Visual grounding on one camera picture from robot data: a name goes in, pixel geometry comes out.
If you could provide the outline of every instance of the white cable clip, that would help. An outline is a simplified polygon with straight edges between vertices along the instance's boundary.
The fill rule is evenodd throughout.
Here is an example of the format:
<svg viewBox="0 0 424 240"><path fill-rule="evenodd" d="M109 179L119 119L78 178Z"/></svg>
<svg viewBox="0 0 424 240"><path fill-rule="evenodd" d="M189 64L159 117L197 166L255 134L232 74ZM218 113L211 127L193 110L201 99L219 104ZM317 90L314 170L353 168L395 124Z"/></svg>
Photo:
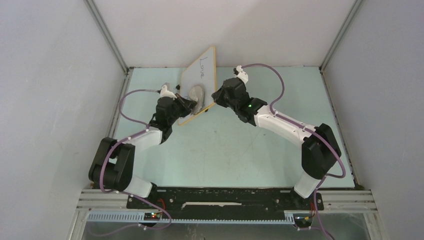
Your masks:
<svg viewBox="0 0 424 240"><path fill-rule="evenodd" d="M273 113L272 117L275 118L275 117L277 117L278 111L275 110L275 109L273 109L273 110L274 110L274 113Z"/></svg>
<svg viewBox="0 0 424 240"><path fill-rule="evenodd" d="M238 74L236 75L237 78L239 78L240 80L243 81L244 84L247 84L249 81L249 76L248 74L243 71L243 68L241 65L238 65L235 70L238 72Z"/></svg>
<svg viewBox="0 0 424 240"><path fill-rule="evenodd" d="M169 89L171 89L171 86L169 83L165 83L164 85L162 85L162 88L160 89L159 95L160 97L170 97L172 99L176 99L177 96L175 96L175 94L170 91Z"/></svg>

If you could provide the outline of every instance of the aluminum frame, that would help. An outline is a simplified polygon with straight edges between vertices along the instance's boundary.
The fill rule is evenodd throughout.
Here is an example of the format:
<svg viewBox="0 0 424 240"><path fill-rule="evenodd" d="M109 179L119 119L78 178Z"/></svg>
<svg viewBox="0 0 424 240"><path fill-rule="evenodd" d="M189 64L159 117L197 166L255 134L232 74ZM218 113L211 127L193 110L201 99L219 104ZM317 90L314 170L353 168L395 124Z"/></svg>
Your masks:
<svg viewBox="0 0 424 240"><path fill-rule="evenodd" d="M119 111L118 111L119 100L128 90L133 69L128 68L128 66L126 65L124 58L122 57L118 49L118 46L116 45L111 33L109 32L106 26L105 21L103 20L101 13L99 12L99 9L97 8L95 4L95 1L94 0L84 0L84 1L87 5L87 8L92 14L94 21L99 26L99 29L101 33L103 34L105 41L111 48L123 72L126 74L126 77L123 80L123 83L120 89L119 97L115 104L115 111L110 121L110 128L107 132L107 136L113 137L119 122ZM364 2L363 0L356 0L355 3L353 4L348 16L343 22L336 38L334 39L328 53L326 54L320 66L321 72L323 72L324 69L327 67L329 61L331 60L341 40L345 36L352 20L358 13L358 10L362 6L363 2ZM324 82L325 90L327 91L329 102L330 104L332 104L330 95L328 93L327 85L325 84L324 76L323 76L323 82ZM338 123L337 116L335 115L334 109L333 109L333 114L334 114L334 118L336 119L336 122ZM343 147L346 150L343 136L341 136L341 138L343 141ZM351 172L355 174L354 169L352 169L352 164L349 167L351 169ZM324 203L324 210L320 211L320 213L322 214L363 214L370 239L371 240L386 240L387 239L383 224L381 222L380 216L377 211L377 206L374 202L374 198L370 190L319 190L318 192L322 194L322 200ZM110 212L110 213L116 213L116 212L138 213L143 211L143 209L126 209L127 199L128 199L128 196L122 193L104 194L98 189L83 189L79 197L79 201L78 201L74 216L72 218L67 239L68 240L83 239L86 223L89 219L90 213L99 212L99 211ZM307 214L308 211L284 211L284 213L290 216L292 214Z"/></svg>
<svg viewBox="0 0 424 240"><path fill-rule="evenodd" d="M319 190L322 195L324 210L321 214L363 214L367 230L371 240L386 240L387 236L383 231L383 225L377 211L376 203L370 190ZM128 196L123 193L102 193L99 189L83 189L72 219L71 228L68 234L68 240L82 240L86 223L89 221L90 213L102 214L110 213L142 213L151 212L151 209L126 209ZM284 211L287 217L293 214L308 214L309 211L295 210ZM126 219L102 219L101 222L133 222ZM199 223L193 220L180 220L177 223ZM215 222L205 221L206 224L237 222ZM243 222L246 224L279 224L278 222Z"/></svg>

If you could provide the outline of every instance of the glass panel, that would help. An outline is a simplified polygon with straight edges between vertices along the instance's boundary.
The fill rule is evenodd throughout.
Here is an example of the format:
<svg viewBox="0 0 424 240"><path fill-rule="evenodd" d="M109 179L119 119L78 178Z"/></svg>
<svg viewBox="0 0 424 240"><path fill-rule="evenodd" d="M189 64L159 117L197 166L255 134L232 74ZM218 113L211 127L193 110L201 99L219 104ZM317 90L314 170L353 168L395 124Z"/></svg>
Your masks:
<svg viewBox="0 0 424 240"><path fill-rule="evenodd" d="M321 214L325 229L336 240L369 240L367 225L362 214ZM172 224L162 230L146 230L129 227L115 234L97 237L95 234L110 233L129 225L128 223L88 222L85 240L326 240L319 230L297 231L292 225L268 224ZM317 219L312 224L318 227Z"/></svg>

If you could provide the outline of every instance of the wire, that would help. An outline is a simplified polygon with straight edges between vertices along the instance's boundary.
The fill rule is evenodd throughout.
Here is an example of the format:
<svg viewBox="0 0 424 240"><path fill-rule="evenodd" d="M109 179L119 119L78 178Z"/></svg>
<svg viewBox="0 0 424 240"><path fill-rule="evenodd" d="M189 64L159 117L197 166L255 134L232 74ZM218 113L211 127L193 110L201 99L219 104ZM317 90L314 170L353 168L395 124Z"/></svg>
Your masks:
<svg viewBox="0 0 424 240"><path fill-rule="evenodd" d="M245 66L242 66L241 68L249 68L249 67L253 67L253 66L262 66L262 67L266 67L268 69L271 69L279 78L280 82L281 82L281 94L274 100L271 102L271 104L269 105L270 111L273 115L277 116L278 118L291 123L295 126L297 126L298 128L302 129L302 131L306 131L312 135L314 135L316 138L318 138L321 142L323 142L325 144L325 146L330 150L330 152L334 155L335 159L337 160L338 164L340 165L341 168L341 175L335 175L335 174L331 174L331 173L327 173L322 179L321 181L318 183L318 185L316 186L315 190L313 191L313 204L314 204L314 208L315 208L315 214L316 217L318 218L318 222L320 225L320 228L316 228L316 229L320 229L324 235L328 238L328 239L332 239L334 240L334 237L325 230L323 222L320 218L319 212L318 212L318 205L317 205L317 189L320 188L320 186L323 184L324 180L327 177L333 177L333 178L338 178L338 179L342 179L346 176L346 169L345 166L343 165L342 160L340 159L339 155L337 154L337 152L334 150L334 148L322 137L320 136L318 133L316 133L315 131L303 126L302 124L299 124L293 120L291 120L290 118L287 118L285 116L282 116L278 113L276 113L276 111L273 108L273 105L282 98L283 94L284 94L284 90L285 90L285 86L284 86L284 81L283 78L281 77L281 75L277 72L277 70L275 70L272 66L263 64L263 63L253 63L253 64L248 64Z"/></svg>
<svg viewBox="0 0 424 240"><path fill-rule="evenodd" d="M163 209L165 210L166 208L165 208L165 202L164 202L164 200L162 198L159 198L159 202L162 203Z"/></svg>
<svg viewBox="0 0 424 240"><path fill-rule="evenodd" d="M137 92L150 92L150 93L159 93L158 90L152 90L152 89L137 89L134 91L130 91L128 93L126 93L120 100L119 100L119 106L118 106L118 110L119 113L122 115L122 117L124 117L125 119L131 121L131 122L135 122L135 123L139 123L139 124L143 124L144 126L147 126L148 124L145 123L144 121L140 121L140 120L135 120L133 118L130 118L128 116L126 116L123 112L122 112L122 108L124 106L124 102L125 102L125 98L128 97L128 95L133 94L133 93L137 93Z"/></svg>
<svg viewBox="0 0 424 240"><path fill-rule="evenodd" d="M136 123L140 123L140 124L144 124L144 125L146 126L146 128L145 128L145 129L143 129L142 131L139 131L139 132L137 132L137 133L134 133L134 134L132 134L132 135L130 135L130 136L128 136L128 137L125 137L125 138L123 138L123 139L121 139L121 140L117 141L117 142L116 142L116 143L115 143L115 144L114 144L114 145L110 148L110 150L107 152L106 157L104 158L104 161L103 161L103 165L101 166L101 170L100 170L100 180L99 180L100 190L101 190L103 193L105 193L105 194L107 194L107 193L111 193L111 192L113 191L113 189L110 189L110 190L106 190L106 189L105 189L105 186L104 186L104 178L105 178L106 165L108 164L108 162L109 162L109 158L111 157L111 155L112 155L112 153L114 152L114 150L115 150L115 149L116 149L116 148L117 148L120 144L122 144L123 142L125 142L125 141L127 141L127 140L130 140L130 139L132 139L132 138L138 137L138 136L140 136L140 135L142 135L142 134L146 133L146 132L147 132L147 129L149 129L149 125L148 125L147 123L145 123L145 122L143 122L143 121L138 121L138 120L135 120L135 119L129 118L129 117L125 116L125 115L122 113L122 106L123 106L123 104L124 104L124 100L125 100L125 98L126 98L128 95L133 94L133 93L136 93L136 92L158 92L158 91L156 91L156 90L149 90L149 89L138 89L138 90L134 90L134 91L130 91L130 92L128 92L127 94L125 94L125 95L124 95L124 96L123 96L123 97L119 100L119 107L118 107L118 109L119 109L119 113L120 113L120 114L121 114L124 118L126 118L126 119L128 119L128 120L130 120L130 121L133 121L133 122L136 122ZM148 204L148 205L150 205L150 206L152 206L152 207L154 207L154 208L158 209L159 211L163 212L163 213L164 213L164 214L168 217L168 219L169 219L169 222L168 222L165 226L160 226L160 227L150 227L150 226L144 226L144 229L160 230L160 229L165 229L165 228L167 228L167 227L169 227L169 226L171 225L171 223L172 223L172 217L171 217L171 215L170 215L170 214L169 214L169 213L165 210L165 202L164 202L164 200L163 200L163 199L161 199L162 204L163 204L163 208L162 208L162 207L157 206L157 205L155 205L155 204L151 203L150 201L148 201L148 200L146 200L146 199L144 199L144 198L142 198L142 197L140 197L140 196L134 195L134 194L132 194L132 193L129 193L129 192L126 192L126 191L121 191L121 193L126 194L126 195L128 195L128 196L131 196L132 198L136 198L136 199L138 199L138 200L140 200L140 201L144 202L145 204ZM116 229L116 230L114 230L114 231L111 231L111 232L108 232L108 233L103 233L103 234L97 234L97 233L94 233L94 232L92 232L92 231L91 231L91 229L90 229L90 228L88 229L88 232L89 232L91 235L95 236L95 237L105 237L105 236L113 235L113 234L115 234L115 233L117 233L117 232L119 232L119 231L121 231L121 230L124 230L124 229L130 228L130 227L135 227L135 226L140 226L140 225L139 225L139 224L137 224L137 223L129 224L129 225L123 226L123 227L121 227L121 228L118 228L118 229Z"/></svg>
<svg viewBox="0 0 424 240"><path fill-rule="evenodd" d="M315 206L314 206L314 203L313 202L310 202L310 208L311 208L311 210L310 210L310 218L313 218L313 217L315 217Z"/></svg>

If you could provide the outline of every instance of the red wire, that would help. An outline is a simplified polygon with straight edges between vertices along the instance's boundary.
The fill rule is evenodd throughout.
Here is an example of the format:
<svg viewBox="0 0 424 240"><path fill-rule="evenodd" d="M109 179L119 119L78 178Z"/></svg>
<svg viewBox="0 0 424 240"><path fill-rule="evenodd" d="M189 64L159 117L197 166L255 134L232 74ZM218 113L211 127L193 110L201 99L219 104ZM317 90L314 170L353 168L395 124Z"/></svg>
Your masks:
<svg viewBox="0 0 424 240"><path fill-rule="evenodd" d="M166 208L165 208L165 202L164 202L164 200L163 200L162 198L159 198L159 199L158 199L158 202L161 202L161 203L162 203L162 205L163 205L163 210L165 210Z"/></svg>
<svg viewBox="0 0 424 240"><path fill-rule="evenodd" d="M315 216L315 206L312 202L310 203L310 214L312 215L310 216L311 218Z"/></svg>

